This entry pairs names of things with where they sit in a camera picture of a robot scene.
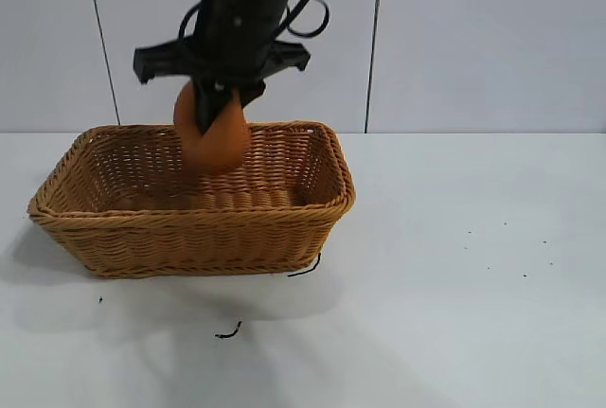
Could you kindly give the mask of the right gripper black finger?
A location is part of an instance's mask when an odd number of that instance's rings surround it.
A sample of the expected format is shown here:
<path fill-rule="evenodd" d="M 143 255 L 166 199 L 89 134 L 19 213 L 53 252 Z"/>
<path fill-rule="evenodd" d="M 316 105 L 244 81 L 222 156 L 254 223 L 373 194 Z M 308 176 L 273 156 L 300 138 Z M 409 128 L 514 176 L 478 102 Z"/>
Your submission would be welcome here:
<path fill-rule="evenodd" d="M 205 135 L 224 107 L 234 98 L 237 88 L 215 80 L 191 79 L 197 129 Z"/>
<path fill-rule="evenodd" d="M 263 96 L 266 89 L 264 80 L 247 80 L 239 81 L 235 85 L 237 91 L 238 102 L 240 107 L 244 109 L 248 104 Z"/>

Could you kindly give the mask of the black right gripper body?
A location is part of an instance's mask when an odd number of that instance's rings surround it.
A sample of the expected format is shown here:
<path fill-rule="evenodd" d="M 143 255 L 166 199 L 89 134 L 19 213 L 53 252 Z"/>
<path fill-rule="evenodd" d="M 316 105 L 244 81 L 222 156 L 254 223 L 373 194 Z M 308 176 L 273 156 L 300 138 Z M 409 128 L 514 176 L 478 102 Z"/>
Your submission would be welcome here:
<path fill-rule="evenodd" d="M 260 42 L 237 27 L 210 35 L 212 23 L 205 13 L 197 19 L 193 32 L 186 34 L 189 20 L 201 11 L 192 8 L 185 14 L 174 40 L 134 51 L 133 70 L 140 83 L 190 76 L 236 84 L 264 80 L 290 67 L 303 71 L 311 59 L 303 44 Z"/>

